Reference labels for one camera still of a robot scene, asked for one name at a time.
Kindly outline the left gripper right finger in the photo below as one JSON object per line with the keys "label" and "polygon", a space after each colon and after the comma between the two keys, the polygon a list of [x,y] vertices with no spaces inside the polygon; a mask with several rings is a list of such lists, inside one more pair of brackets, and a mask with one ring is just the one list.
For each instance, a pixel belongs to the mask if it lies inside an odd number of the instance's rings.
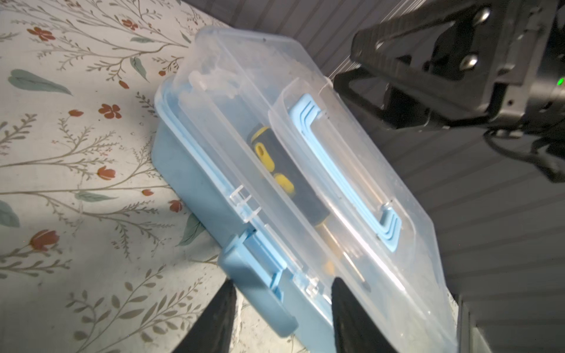
{"label": "left gripper right finger", "polygon": [[343,279],[332,284],[335,348],[341,353],[397,353]]}

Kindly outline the black yellow screwdriver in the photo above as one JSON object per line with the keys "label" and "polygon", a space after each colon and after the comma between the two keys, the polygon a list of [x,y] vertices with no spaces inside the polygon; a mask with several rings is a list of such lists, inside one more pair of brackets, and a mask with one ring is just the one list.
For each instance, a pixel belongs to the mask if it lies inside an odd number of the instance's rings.
{"label": "black yellow screwdriver", "polygon": [[360,284],[369,291],[371,289],[369,283],[327,225],[331,216],[329,209],[316,195],[315,190],[279,142],[273,130],[268,126],[257,125],[247,137],[247,142],[261,164],[316,229],[336,257],[346,260],[357,275]]}

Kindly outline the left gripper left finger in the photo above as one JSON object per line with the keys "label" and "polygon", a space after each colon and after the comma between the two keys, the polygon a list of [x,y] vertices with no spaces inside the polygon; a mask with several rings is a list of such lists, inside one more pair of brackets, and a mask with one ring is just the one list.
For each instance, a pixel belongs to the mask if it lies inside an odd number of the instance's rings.
{"label": "left gripper left finger", "polygon": [[227,279],[173,353],[228,353],[237,307],[237,292]]}

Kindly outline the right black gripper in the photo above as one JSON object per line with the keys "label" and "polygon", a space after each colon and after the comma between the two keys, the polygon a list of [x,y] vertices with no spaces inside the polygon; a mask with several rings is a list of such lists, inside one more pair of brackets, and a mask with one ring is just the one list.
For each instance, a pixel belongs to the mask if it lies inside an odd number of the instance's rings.
{"label": "right black gripper", "polygon": [[[378,49],[445,24],[420,69]],[[357,32],[350,58],[334,88],[388,128],[564,131],[563,1],[431,1]]]}

